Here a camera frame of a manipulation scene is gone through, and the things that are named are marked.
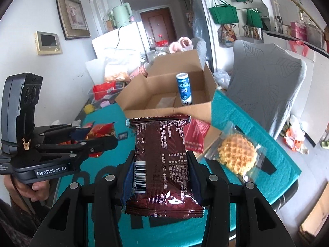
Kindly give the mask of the person's left hand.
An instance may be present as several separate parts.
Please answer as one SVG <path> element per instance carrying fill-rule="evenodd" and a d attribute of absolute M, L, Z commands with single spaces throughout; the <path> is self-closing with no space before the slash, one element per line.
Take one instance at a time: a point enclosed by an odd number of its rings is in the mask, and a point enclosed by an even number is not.
<path fill-rule="evenodd" d="M 11 175 L 4 176 L 4 185 L 13 200 L 18 200 L 20 195 L 32 201 L 44 201 L 49 198 L 49 181 L 35 182 L 32 187 L 21 183 Z"/>

